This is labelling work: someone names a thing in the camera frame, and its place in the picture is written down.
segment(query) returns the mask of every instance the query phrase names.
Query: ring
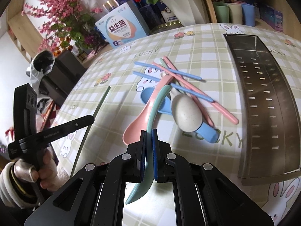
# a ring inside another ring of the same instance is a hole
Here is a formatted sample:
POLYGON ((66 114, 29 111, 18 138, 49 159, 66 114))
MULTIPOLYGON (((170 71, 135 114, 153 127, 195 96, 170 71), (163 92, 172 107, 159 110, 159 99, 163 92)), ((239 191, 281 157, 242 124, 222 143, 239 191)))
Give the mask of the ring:
POLYGON ((31 178, 31 181, 32 181, 32 182, 35 182, 34 179, 33 179, 33 177, 31 176, 31 170, 32 170, 33 168, 35 168, 35 167, 34 167, 34 166, 31 166, 31 167, 28 169, 28 171, 29 171, 29 176, 30 176, 30 178, 31 178))

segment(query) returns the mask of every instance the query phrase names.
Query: silver screw head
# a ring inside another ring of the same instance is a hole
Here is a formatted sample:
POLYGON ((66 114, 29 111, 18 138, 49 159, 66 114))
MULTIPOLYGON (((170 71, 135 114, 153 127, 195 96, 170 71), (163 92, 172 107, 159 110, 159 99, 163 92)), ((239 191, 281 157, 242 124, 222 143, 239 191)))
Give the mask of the silver screw head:
POLYGON ((87 164, 85 166, 85 168, 86 168, 86 171, 92 171, 95 168, 95 165, 90 163, 90 164, 87 164))
POLYGON ((167 154, 167 156, 166 156, 168 159, 170 159, 170 160, 173 160, 173 159, 175 159, 177 156, 174 154, 174 153, 169 153, 169 154, 167 154))
POLYGON ((128 153, 125 153, 125 154, 123 154, 123 155, 121 156, 121 158, 122 158, 123 160, 128 160, 128 159, 131 158, 131 155, 128 154, 128 153))
POLYGON ((213 166, 210 163, 205 163, 203 165, 203 168, 207 171, 210 171, 210 170, 212 170, 213 166))

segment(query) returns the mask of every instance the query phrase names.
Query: blue cup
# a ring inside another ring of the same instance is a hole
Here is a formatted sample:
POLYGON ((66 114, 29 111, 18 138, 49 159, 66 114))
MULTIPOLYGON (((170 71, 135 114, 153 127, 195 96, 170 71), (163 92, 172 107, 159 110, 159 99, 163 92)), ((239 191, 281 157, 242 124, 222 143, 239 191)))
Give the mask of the blue cup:
POLYGON ((247 3, 241 3, 243 10, 243 24, 248 26, 255 26, 255 7, 247 3))

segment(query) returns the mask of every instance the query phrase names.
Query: tablecloth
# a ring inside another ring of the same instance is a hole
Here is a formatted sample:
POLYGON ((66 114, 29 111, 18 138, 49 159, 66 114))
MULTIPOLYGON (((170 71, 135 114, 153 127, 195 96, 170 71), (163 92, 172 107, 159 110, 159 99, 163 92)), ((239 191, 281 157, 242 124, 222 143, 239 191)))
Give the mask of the tablecloth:
MULTIPOLYGON (((76 170, 89 162, 95 164, 110 162, 115 156, 126 152, 127 146, 122 141, 122 134, 144 107, 140 93, 145 87, 156 85, 155 82, 141 79, 132 72, 140 71, 156 77, 160 73, 155 69, 137 66, 134 62, 159 63, 159 58, 166 55, 178 70, 203 77, 206 82, 191 79, 189 82, 233 113, 240 123, 237 126, 233 125, 209 103, 201 101, 220 132, 217 143, 210 144, 195 133, 181 131, 169 115, 157 116, 154 127, 158 130, 159 139, 170 143, 173 152, 182 155, 191 163, 214 164, 260 207, 265 205, 268 201, 269 188, 270 194, 273 194, 274 185, 242 186, 240 179, 237 178, 242 142, 242 116, 234 63, 231 61, 224 33, 259 36, 282 68, 300 114, 299 41, 277 32, 232 24, 204 24, 166 31, 100 55, 66 99, 55 125, 92 115, 103 93, 111 86, 111 91, 90 130, 76 170)), ((85 130, 78 130, 74 135, 68 135, 52 143, 57 154, 60 154, 64 144, 70 144, 68 154, 58 156, 69 174, 85 130)), ((292 179, 279 184, 278 187, 283 190, 279 191, 274 208, 267 209, 268 206, 265 206, 270 215, 274 210, 278 210, 277 218, 274 218, 275 224, 288 212, 301 190, 299 178, 294 183, 293 181, 292 179), (290 195, 282 196, 287 189, 291 192, 290 195)), ((127 184, 125 199, 132 187, 133 184, 127 184)), ((175 220, 171 184, 154 182, 143 198, 124 207, 123 225, 176 225, 175 220)))

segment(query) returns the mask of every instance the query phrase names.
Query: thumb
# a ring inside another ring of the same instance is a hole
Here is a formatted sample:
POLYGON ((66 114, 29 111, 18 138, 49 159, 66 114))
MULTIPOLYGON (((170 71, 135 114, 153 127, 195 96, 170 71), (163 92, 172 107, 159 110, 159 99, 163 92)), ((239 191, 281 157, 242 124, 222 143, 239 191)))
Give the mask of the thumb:
POLYGON ((39 174, 34 166, 24 162, 22 159, 15 163, 14 174, 18 179, 26 182, 36 182, 39 178, 39 174))

